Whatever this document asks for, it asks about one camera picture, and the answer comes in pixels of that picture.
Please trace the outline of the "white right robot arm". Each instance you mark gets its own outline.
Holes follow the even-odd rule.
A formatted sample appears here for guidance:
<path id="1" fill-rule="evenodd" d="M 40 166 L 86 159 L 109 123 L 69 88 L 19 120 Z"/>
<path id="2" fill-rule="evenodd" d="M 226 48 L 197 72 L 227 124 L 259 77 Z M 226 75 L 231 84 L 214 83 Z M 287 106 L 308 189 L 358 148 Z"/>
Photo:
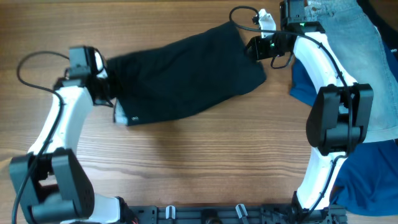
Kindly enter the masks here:
<path id="1" fill-rule="evenodd" d="M 260 34 L 250 40 L 247 51 L 256 60 L 289 53 L 303 63 L 316 89 L 306 122 L 310 160 L 288 217 L 292 223 L 320 222 L 327 216 L 341 166 L 366 138 L 373 89 L 346 72 L 320 23 L 291 23 L 284 30 L 270 29 L 265 22 L 257 26 Z"/>

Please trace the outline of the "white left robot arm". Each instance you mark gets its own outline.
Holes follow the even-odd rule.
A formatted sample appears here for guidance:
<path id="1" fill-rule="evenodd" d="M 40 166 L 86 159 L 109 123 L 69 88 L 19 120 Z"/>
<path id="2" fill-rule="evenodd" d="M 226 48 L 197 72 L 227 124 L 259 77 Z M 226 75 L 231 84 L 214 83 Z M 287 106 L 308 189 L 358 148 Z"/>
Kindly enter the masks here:
<path id="1" fill-rule="evenodd" d="M 93 97 L 105 80 L 59 78 L 50 113 L 36 142 L 9 165 L 16 191 L 13 211 L 28 223 L 124 223 L 133 219 L 124 200 L 96 194 L 76 158 L 76 148 Z"/>

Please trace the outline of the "black shorts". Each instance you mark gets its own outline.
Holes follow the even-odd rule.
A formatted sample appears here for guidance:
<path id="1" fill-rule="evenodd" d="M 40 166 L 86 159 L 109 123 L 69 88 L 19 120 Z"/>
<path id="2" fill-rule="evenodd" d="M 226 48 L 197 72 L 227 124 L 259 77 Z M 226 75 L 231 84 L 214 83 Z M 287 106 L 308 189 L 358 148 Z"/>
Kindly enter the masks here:
<path id="1" fill-rule="evenodd" d="M 266 74 L 244 50 L 237 28 L 227 22 L 158 49 L 109 59 L 108 70 L 121 88 L 115 122 L 182 119 L 255 90 Z"/>

